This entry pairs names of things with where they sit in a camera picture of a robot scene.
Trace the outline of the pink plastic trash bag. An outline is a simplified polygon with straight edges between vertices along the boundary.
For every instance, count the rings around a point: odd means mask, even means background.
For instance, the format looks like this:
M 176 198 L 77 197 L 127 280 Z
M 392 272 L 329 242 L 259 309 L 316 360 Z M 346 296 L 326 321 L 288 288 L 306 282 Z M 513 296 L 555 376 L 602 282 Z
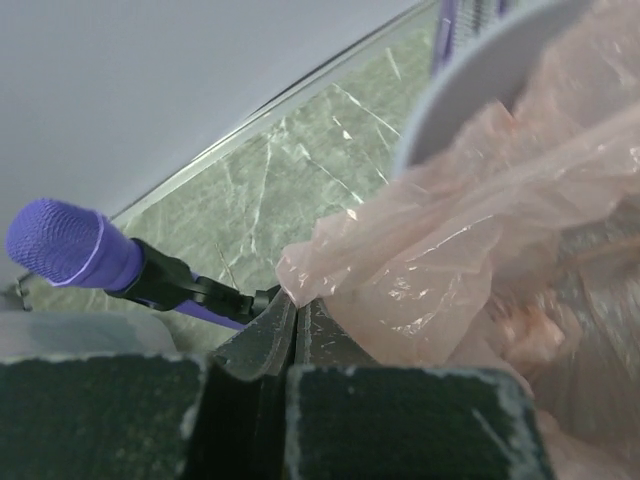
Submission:
M 588 2 L 512 106 L 319 219 L 276 275 L 381 366 L 513 377 L 550 479 L 635 479 L 639 5 Z

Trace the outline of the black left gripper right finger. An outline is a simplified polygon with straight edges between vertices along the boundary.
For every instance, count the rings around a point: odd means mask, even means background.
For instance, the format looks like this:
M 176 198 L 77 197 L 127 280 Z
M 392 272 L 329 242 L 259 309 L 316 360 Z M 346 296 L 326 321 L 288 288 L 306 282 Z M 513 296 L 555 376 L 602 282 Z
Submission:
M 508 374 L 376 364 L 320 301 L 287 375 L 292 479 L 550 479 L 533 406 Z

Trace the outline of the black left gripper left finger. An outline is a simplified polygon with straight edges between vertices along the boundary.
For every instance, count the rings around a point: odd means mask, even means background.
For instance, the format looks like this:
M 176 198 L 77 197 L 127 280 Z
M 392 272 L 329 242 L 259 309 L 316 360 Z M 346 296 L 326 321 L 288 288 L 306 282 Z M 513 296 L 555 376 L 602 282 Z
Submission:
M 4 318 L 5 479 L 280 479 L 296 310 L 283 293 L 206 354 L 42 352 Z

